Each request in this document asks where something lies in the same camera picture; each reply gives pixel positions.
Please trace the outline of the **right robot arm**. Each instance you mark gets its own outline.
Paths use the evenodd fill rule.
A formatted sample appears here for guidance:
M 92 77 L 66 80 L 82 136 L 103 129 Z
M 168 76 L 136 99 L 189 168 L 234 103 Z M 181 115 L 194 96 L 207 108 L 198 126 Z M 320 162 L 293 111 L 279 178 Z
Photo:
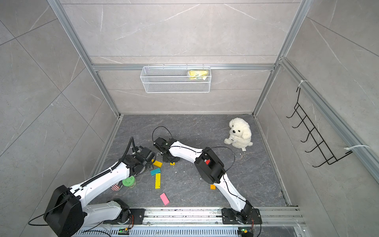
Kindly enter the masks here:
M 262 224 L 259 210 L 243 197 L 231 183 L 227 169 L 213 148 L 193 148 L 182 144 L 173 137 L 152 138 L 155 148 L 163 156 L 166 163 L 175 163 L 183 159 L 195 165 L 201 178 L 208 184 L 215 185 L 230 204 L 224 213 L 231 222 L 240 224 Z

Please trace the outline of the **lime yellow long block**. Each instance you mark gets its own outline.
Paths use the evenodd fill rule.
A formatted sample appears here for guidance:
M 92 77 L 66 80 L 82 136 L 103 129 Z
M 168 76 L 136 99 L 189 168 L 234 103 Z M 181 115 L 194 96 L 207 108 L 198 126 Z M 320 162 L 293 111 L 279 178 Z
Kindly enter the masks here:
M 155 175 L 155 189 L 160 189 L 161 188 L 161 174 L 157 173 Z

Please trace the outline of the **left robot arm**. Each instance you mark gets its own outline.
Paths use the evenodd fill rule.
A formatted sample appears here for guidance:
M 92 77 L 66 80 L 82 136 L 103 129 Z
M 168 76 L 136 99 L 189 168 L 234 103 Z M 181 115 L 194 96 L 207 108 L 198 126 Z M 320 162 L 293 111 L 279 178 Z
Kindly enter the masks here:
M 124 224 L 131 221 L 129 206 L 117 198 L 106 203 L 91 204 L 97 196 L 111 186 L 142 173 L 152 165 L 155 153 L 146 147 L 137 147 L 130 138 L 122 157 L 100 174 L 71 187 L 56 188 L 41 216 L 45 226 L 59 237 L 71 237 L 83 226 L 114 221 Z

